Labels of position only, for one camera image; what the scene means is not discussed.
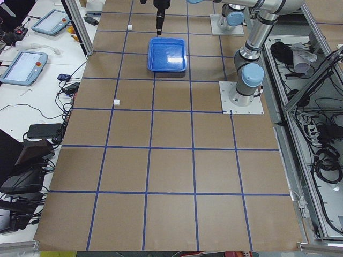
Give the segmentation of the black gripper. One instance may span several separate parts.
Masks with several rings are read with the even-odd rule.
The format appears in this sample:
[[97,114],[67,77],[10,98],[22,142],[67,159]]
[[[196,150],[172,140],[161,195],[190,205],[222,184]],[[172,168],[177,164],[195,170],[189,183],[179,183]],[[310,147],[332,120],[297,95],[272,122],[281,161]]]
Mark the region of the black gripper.
[[161,35],[163,22],[165,20],[165,10],[170,7],[171,0],[154,0],[153,5],[157,8],[156,14],[156,34]]

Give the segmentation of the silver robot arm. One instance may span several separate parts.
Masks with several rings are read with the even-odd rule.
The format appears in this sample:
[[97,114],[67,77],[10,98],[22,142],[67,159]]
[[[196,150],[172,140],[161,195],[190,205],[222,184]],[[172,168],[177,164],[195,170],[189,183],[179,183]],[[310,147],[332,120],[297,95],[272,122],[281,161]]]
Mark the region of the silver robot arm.
[[224,4],[221,15],[217,21],[217,26],[223,30],[230,30],[244,22],[245,6],[235,4]]
[[279,16],[298,10],[304,1],[222,1],[224,4],[259,9],[245,45],[234,56],[238,82],[229,92],[230,101],[239,107],[250,105],[255,90],[262,85],[264,70],[257,61],[260,52]]

